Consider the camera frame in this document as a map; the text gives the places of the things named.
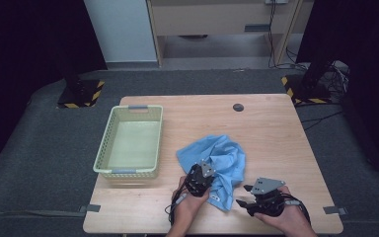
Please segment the white cabinet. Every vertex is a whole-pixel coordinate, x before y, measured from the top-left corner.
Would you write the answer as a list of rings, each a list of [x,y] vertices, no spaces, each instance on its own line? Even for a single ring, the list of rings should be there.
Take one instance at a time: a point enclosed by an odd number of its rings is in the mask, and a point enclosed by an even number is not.
[[[146,0],[84,0],[105,62],[156,62]]]

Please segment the black curtain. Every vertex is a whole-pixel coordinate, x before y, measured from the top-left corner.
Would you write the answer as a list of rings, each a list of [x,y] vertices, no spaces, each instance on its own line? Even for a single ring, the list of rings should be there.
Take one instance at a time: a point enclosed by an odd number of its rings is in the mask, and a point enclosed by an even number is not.
[[[379,164],[379,0],[314,0],[297,60],[348,66],[347,93]]]
[[[77,74],[106,67],[85,0],[0,0],[0,152],[64,61]]]

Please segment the person's left hand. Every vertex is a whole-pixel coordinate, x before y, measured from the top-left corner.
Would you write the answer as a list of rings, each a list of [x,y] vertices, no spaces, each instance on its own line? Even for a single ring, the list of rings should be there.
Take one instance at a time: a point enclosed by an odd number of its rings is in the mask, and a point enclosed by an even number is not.
[[[171,228],[189,230],[198,211],[209,199],[209,192],[210,190],[207,190],[202,197],[194,197],[190,193],[187,193],[187,196],[174,208],[174,224]]]

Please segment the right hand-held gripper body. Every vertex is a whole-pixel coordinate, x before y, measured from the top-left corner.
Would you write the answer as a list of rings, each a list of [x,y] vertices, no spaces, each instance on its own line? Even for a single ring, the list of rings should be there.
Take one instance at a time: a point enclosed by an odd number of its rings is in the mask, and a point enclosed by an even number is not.
[[[254,206],[247,208],[247,212],[253,216],[255,213],[263,213],[268,216],[280,216],[284,210],[284,197],[280,187],[285,183],[280,180],[257,178],[253,189],[249,192],[255,197]]]

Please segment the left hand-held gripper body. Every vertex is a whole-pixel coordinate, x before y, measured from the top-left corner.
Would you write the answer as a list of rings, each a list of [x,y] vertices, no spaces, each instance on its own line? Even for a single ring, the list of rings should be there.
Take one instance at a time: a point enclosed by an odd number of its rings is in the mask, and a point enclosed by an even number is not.
[[[214,180],[215,170],[206,162],[195,163],[186,177],[186,188],[194,197],[202,197]]]

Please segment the grey tape strip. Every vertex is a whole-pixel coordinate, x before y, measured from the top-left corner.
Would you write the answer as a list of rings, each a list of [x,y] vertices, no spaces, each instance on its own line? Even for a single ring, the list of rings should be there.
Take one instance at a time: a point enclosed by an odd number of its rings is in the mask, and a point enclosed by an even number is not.
[[[79,212],[80,213],[86,213],[87,211],[91,212],[99,212],[101,209],[101,206],[98,204],[87,204],[87,205],[81,205],[79,207]]]
[[[338,215],[346,215],[347,210],[344,207],[337,206],[324,206],[323,207],[325,214],[338,214]]]

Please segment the pale green plastic basket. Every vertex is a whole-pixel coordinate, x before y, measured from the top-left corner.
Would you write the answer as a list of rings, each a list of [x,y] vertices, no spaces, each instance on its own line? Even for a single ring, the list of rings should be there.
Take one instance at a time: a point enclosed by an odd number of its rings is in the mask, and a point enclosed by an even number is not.
[[[93,170],[107,179],[155,179],[162,126],[162,106],[113,107]]]

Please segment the black stand with striped base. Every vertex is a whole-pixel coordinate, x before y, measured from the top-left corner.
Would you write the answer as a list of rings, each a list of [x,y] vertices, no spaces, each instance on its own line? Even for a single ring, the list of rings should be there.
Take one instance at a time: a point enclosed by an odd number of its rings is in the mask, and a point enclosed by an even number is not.
[[[320,82],[328,68],[326,62],[312,62],[303,74],[289,74],[281,78],[286,94],[295,106],[332,101],[331,92]]]
[[[67,85],[58,99],[60,108],[77,109],[93,107],[100,98],[105,82],[102,80],[83,80],[76,85]]]

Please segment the light blue shirt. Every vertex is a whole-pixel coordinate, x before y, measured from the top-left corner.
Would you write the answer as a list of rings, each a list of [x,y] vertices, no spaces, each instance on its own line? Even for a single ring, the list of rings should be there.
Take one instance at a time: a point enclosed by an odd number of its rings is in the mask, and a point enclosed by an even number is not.
[[[207,135],[176,152],[182,169],[202,161],[214,171],[208,203],[222,211],[230,211],[236,186],[245,179],[246,154],[242,147],[228,135]]]

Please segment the person's right hand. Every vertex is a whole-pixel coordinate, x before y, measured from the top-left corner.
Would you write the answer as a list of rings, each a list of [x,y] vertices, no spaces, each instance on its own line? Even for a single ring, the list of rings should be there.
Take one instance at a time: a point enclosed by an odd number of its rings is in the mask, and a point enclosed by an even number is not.
[[[313,229],[298,205],[286,205],[283,213],[278,217],[268,216],[263,213],[255,213],[254,217],[278,229],[285,237],[292,237],[296,231],[301,229]]]

